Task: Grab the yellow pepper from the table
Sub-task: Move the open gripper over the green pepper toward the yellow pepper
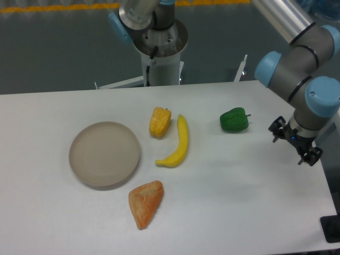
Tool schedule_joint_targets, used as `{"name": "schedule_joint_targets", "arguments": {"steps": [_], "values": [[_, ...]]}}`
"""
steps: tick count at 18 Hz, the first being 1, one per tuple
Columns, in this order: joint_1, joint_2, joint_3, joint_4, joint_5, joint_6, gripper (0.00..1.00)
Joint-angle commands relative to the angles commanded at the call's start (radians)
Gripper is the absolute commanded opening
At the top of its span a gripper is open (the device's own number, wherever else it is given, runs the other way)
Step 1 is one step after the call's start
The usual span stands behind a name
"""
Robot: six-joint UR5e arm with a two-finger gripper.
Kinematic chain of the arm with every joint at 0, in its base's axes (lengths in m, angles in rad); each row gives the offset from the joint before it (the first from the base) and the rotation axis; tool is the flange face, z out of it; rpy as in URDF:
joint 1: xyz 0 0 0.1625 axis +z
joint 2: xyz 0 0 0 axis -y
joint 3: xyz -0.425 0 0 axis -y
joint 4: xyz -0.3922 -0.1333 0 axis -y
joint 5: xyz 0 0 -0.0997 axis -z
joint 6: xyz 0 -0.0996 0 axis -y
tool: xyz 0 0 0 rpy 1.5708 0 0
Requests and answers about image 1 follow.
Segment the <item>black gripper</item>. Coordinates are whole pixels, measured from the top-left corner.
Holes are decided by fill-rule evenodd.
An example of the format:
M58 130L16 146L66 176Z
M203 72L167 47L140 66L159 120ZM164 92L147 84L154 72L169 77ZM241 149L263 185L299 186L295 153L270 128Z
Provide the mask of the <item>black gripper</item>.
M313 166L321 157L323 150L319 147L313 147L312 142L314 137L303 137L298 134L297 129L292 129L286 125L286 121L282 116L275 119L268 130L273 135L273 143L279 139L288 141L300 156L299 165L306 163Z

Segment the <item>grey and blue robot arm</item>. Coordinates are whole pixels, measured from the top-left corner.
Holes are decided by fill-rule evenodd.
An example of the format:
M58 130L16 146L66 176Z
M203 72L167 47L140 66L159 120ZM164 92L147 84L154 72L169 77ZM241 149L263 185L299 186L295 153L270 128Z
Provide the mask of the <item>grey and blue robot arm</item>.
M275 140L289 142L301 162L314 165L322 150L313 146L319 131L339 110L339 82L312 73L339 51L339 31L318 26L295 1L253 1L257 10L291 46L270 52L255 70L256 79L294 108L289 121L278 117L269 127ZM174 1L123 1L109 22L124 42L140 53L146 87L177 85L180 54L188 32L174 16Z

